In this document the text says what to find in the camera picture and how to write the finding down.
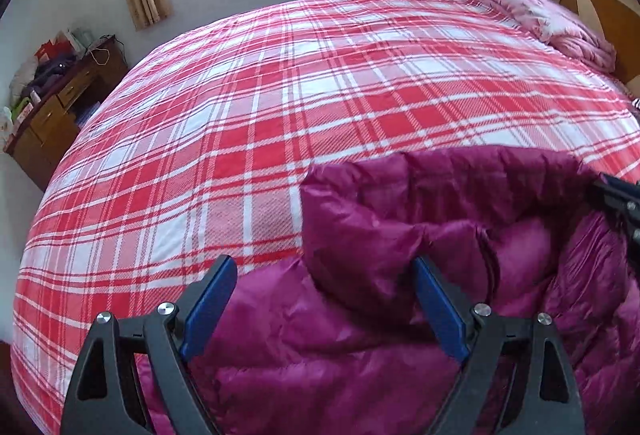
wooden headboard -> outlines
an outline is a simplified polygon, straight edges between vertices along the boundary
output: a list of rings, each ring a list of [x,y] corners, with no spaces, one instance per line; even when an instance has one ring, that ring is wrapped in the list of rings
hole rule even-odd
[[[615,76],[640,97],[640,4],[638,0],[561,0],[618,53]]]

puffer jacket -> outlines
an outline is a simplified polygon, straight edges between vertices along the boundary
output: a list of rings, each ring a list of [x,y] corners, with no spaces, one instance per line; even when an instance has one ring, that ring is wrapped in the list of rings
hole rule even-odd
[[[494,146],[313,167],[302,256],[241,277],[190,363],[204,404],[227,434],[420,432],[459,370],[415,299],[410,263],[427,255],[475,303],[550,314],[588,432],[606,433],[635,406],[640,297],[622,228],[585,199],[597,178],[565,154]],[[140,373],[156,430],[171,433]]]

silver bolt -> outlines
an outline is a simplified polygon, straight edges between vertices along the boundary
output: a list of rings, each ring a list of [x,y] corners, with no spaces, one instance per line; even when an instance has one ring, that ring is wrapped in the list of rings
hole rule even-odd
[[[104,325],[105,323],[109,323],[111,321],[111,313],[110,312],[101,312],[95,317],[95,320],[100,323],[100,325]]]
[[[551,319],[551,316],[546,312],[540,312],[540,314],[538,314],[538,323],[541,323],[542,325],[548,327],[553,322],[554,320]]]
[[[175,305],[173,303],[169,303],[168,301],[158,305],[158,314],[160,314],[161,316],[168,316],[170,314],[173,314],[174,310]]]
[[[474,312],[478,314],[478,316],[486,318],[491,315],[491,307],[486,303],[478,303],[474,306]]]

pink blanket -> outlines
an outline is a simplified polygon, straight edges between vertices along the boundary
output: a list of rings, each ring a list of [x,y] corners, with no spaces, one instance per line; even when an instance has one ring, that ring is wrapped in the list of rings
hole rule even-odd
[[[513,18],[545,45],[591,68],[611,73],[616,49],[571,11],[551,0],[478,0]]]

plaid bedsheet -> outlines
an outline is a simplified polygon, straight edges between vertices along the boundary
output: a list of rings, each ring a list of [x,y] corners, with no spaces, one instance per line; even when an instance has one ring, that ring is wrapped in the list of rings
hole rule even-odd
[[[504,144],[640,178],[640,128],[612,79],[469,0],[308,0],[152,52],[89,120],[34,219],[13,371],[57,433],[95,315],[148,313],[227,253],[298,252],[310,164]]]

